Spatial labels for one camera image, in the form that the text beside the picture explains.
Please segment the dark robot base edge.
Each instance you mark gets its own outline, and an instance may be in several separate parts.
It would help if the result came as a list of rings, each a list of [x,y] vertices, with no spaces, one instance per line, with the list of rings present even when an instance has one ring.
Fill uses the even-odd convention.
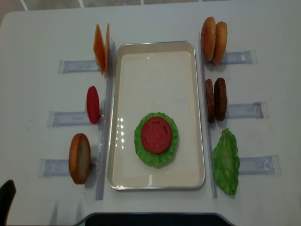
[[[232,226],[215,213],[96,213],[78,223],[85,226]]]

